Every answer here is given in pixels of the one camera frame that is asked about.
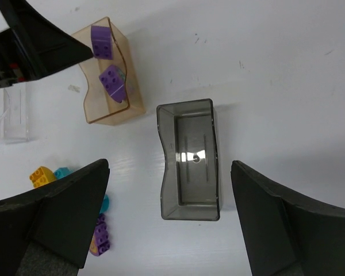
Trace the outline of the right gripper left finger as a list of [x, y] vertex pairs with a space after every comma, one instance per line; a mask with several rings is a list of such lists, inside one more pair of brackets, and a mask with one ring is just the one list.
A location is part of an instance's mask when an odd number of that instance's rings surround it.
[[0, 200], [0, 275], [77, 275], [109, 180], [99, 159], [40, 188]]

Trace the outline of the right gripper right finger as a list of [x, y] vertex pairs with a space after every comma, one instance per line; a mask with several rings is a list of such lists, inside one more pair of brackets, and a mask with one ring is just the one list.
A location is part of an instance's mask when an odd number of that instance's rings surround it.
[[345, 208], [276, 183], [239, 160], [231, 180], [252, 275], [345, 275]]

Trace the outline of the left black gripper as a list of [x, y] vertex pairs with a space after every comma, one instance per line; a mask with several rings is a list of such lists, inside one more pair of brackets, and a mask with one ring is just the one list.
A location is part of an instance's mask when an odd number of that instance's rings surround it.
[[45, 19], [27, 1], [0, 1], [0, 89], [36, 81], [93, 57], [90, 47]]

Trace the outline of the purple printed lego piece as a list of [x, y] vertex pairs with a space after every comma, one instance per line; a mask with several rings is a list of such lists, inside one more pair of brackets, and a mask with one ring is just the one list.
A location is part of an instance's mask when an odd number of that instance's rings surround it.
[[97, 218], [89, 252], [94, 256], [100, 256], [105, 253], [111, 247], [109, 238], [110, 235], [108, 232], [106, 217], [103, 213], [101, 213]]

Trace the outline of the purple curved lego brick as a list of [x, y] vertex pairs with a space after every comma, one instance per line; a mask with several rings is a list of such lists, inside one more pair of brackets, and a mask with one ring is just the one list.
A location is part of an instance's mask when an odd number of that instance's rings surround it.
[[112, 60], [112, 31], [107, 26], [91, 26], [91, 44], [96, 59]]

